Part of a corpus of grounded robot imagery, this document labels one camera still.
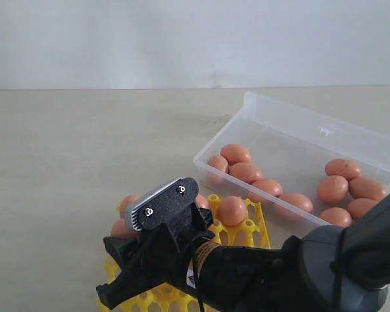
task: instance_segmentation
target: transparent plastic container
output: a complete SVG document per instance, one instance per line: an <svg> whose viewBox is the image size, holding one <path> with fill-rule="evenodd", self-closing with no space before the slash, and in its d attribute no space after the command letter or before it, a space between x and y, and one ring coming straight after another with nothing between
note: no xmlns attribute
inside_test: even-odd
<svg viewBox="0 0 390 312"><path fill-rule="evenodd" d="M209 166L209 158L229 143L246 146L252 162L262 169L265 177L279 181L284 193L299 192L309 197L313 212L307 213ZM269 200L269 204L263 205L263 214L272 247L277 248L291 235L303 237L317 226L327 224L318 215L329 206L317 198L316 190L319 181L326 177L326 163L336 158L357 161L365 177L383 183L390 192L390 137L247 92L242 109L202 148L194 163L201 185L220 196L247 198L248 192L254 192ZM208 178L211 174L224 181L219 185L212 183ZM348 195L335 206L346 207L350 200ZM276 213L274 204L293 213L295 220Z"/></svg>

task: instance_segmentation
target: brown egg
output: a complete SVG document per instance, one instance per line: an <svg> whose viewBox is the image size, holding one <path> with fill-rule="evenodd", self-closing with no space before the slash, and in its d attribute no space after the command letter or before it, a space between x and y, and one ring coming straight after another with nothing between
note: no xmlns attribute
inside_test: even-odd
<svg viewBox="0 0 390 312"><path fill-rule="evenodd" d="M214 155L212 156L208 163L209 166L212 166L222 172L225 172L226 174L228 173L228 161L225 159L225 157L221 155ZM208 173L208 178L210 179L211 182L219 184L223 182L224 178L220 177L219 175L216 175L212 172Z"/></svg>
<svg viewBox="0 0 390 312"><path fill-rule="evenodd" d="M247 207L244 201L236 196L228 196L218 204L217 215L225 226L236 226L247 216Z"/></svg>
<svg viewBox="0 0 390 312"><path fill-rule="evenodd" d="M360 219L363 215L371 210L375 205L377 205L378 201L371 200L369 198L358 198L356 200L351 201L348 206L348 212L351 214L351 217L354 220Z"/></svg>
<svg viewBox="0 0 390 312"><path fill-rule="evenodd" d="M198 194L195 199L196 204L199 208L209 209L209 201L207 198L203 197L201 194Z"/></svg>
<svg viewBox="0 0 390 312"><path fill-rule="evenodd" d="M325 166L327 176L341 176L348 181L361 177L363 170L355 161L350 159L334 159Z"/></svg>
<svg viewBox="0 0 390 312"><path fill-rule="evenodd" d="M353 198L370 198L380 201L387 195L384 185L367 177L357 177L350 181L350 194Z"/></svg>
<svg viewBox="0 0 390 312"><path fill-rule="evenodd" d="M285 202L294 205L298 208L301 208L302 210L306 211L307 213L310 213L313 210L313 204L312 201L306 197L303 194L300 193L285 193L280 195L279 197L281 200L284 200ZM287 220L293 221L300 218L300 216L296 213L292 213L288 211L286 208L279 206L277 204L274 205L274 210L282 217L284 217Z"/></svg>
<svg viewBox="0 0 390 312"><path fill-rule="evenodd" d="M120 205L120 218L124 218L124 210L127 208L128 205L138 200L137 195L128 195L126 198L123 199L121 205Z"/></svg>
<svg viewBox="0 0 390 312"><path fill-rule="evenodd" d="M334 224L336 226L347 227L352 223L350 213L340 207L332 207L323 211L319 218L329 222L330 224Z"/></svg>
<svg viewBox="0 0 390 312"><path fill-rule="evenodd" d="M256 181L252 184L252 186L257 187L258 189L261 189L275 197L279 197L282 193L280 183L272 179L263 179ZM263 205L269 203L266 198L257 195L254 192L248 192L248 198L254 203L262 203Z"/></svg>
<svg viewBox="0 0 390 312"><path fill-rule="evenodd" d="M324 203L335 204L348 193L348 181L340 175L331 175L320 180L317 195Z"/></svg>
<svg viewBox="0 0 390 312"><path fill-rule="evenodd" d="M220 152L221 156L225 157L230 166L237 163L249 163L252 161L252 154L248 148L240 144L225 145Z"/></svg>
<svg viewBox="0 0 390 312"><path fill-rule="evenodd" d="M124 219L119 219L112 226L111 236L118 237L119 239L130 239L131 237L137 237L138 231L127 229Z"/></svg>
<svg viewBox="0 0 390 312"><path fill-rule="evenodd" d="M238 162L229 167L229 174L248 184L263 179L263 173L260 168L250 162Z"/></svg>

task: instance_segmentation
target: screw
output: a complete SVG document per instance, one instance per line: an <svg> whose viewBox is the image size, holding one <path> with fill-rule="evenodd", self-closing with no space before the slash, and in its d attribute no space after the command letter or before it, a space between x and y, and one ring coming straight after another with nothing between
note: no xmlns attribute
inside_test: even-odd
<svg viewBox="0 0 390 312"><path fill-rule="evenodd" d="M153 214L153 209L152 209L152 208L146 208L146 209L144 210L144 214L145 214L146 216L151 216L151 215Z"/></svg>
<svg viewBox="0 0 390 312"><path fill-rule="evenodd" d="M180 185L180 186L177 187L177 191L178 191L181 195L183 195L183 193L185 192L185 187L184 187L183 185Z"/></svg>

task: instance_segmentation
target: yellow egg tray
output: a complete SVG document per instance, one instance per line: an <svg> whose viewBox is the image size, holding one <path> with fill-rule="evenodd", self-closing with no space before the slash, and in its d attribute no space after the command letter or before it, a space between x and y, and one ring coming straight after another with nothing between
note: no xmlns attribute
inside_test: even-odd
<svg viewBox="0 0 390 312"><path fill-rule="evenodd" d="M214 224L209 228L215 234L214 242L226 246L247 246L270 249L265 219L260 203L253 203L249 199L244 202L248 208L248 216L237 226L225 226L217 217L217 207L221 199L218 195L208 196L210 209L214 215ZM115 280L120 268L111 257L106 258L105 268L108 273L107 283ZM109 312L101 302L97 301L102 312ZM205 305L208 312L216 311ZM164 283L158 287L135 296L122 304L115 311L122 312L196 312L199 311L198 301L192 296Z"/></svg>

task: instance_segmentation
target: beige table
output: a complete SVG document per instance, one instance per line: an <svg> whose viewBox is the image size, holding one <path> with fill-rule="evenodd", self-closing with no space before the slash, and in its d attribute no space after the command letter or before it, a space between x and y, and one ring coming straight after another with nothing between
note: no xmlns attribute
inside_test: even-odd
<svg viewBox="0 0 390 312"><path fill-rule="evenodd" d="M0 311L98 311L118 200L195 174L244 91L0 91ZM258 91L390 135L390 87Z"/></svg>

